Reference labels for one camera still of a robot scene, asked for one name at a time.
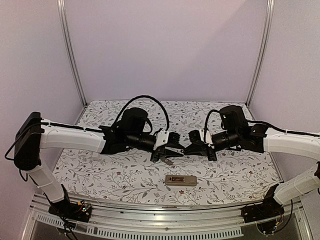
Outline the grey remote battery cover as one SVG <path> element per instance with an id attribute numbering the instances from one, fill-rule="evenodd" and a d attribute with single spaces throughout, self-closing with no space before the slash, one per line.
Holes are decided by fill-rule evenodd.
<path id="1" fill-rule="evenodd" d="M 169 165 L 169 166 L 172 166 L 174 164 L 171 160 L 169 160 L 167 158 L 163 158 L 161 161 L 164 162 L 166 165 Z"/>

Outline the white slim remote control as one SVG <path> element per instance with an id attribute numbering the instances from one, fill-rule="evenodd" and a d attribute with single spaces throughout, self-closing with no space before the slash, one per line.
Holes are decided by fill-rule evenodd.
<path id="1" fill-rule="evenodd" d="M 93 153 L 93 154 L 92 154 L 92 159 L 93 159 L 94 161 L 98 161 L 98 160 L 101 159 L 101 155 L 100 155 L 99 153 Z"/>

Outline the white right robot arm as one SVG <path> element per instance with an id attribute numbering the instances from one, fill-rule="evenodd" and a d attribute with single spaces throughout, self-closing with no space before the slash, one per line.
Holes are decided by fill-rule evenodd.
<path id="1" fill-rule="evenodd" d="M 222 150 L 271 154 L 276 159 L 284 181 L 269 188 L 259 206 L 262 218 L 269 218 L 288 201 L 320 187 L 320 135 L 318 133 L 281 129 L 265 121 L 248 120 L 242 107 L 229 105 L 211 110 L 221 118 L 222 131 L 210 133 L 208 120 L 204 128 L 191 131 L 191 144 L 185 155 L 217 159 Z"/>

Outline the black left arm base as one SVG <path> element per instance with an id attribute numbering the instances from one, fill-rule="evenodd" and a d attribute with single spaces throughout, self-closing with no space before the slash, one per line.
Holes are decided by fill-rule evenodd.
<path id="1" fill-rule="evenodd" d="M 64 197 L 61 201 L 51 202 L 49 213 L 58 217 L 88 223 L 92 214 L 92 205 L 89 202 L 81 200 L 78 203 L 70 201 L 69 195 L 64 191 Z"/>

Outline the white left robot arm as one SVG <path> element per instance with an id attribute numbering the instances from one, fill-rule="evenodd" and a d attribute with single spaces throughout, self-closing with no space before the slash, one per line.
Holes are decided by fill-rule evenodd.
<path id="1" fill-rule="evenodd" d="M 89 128 L 63 124 L 32 112 L 15 135 L 4 157 L 12 161 L 37 184 L 55 209 L 63 216 L 74 213 L 74 205 L 52 171 L 41 160 L 42 150 L 82 150 L 99 155 L 115 155 L 131 149 L 151 154 L 151 162 L 181 157 L 180 135 L 168 128 L 145 131 L 150 125 L 148 113 L 137 107 L 122 110 L 111 126 Z"/>

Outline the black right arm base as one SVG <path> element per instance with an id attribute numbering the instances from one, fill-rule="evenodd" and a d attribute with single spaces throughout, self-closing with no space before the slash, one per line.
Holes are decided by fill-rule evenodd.
<path id="1" fill-rule="evenodd" d="M 262 203 L 247 204 L 241 208 L 241 216 L 245 223 L 273 218 L 270 222 L 263 222 L 257 225 L 257 229 L 264 235 L 271 235 L 276 232 L 285 213 L 283 206 L 274 199 L 275 190 L 278 186 L 279 184 L 275 184 L 267 191 Z"/>

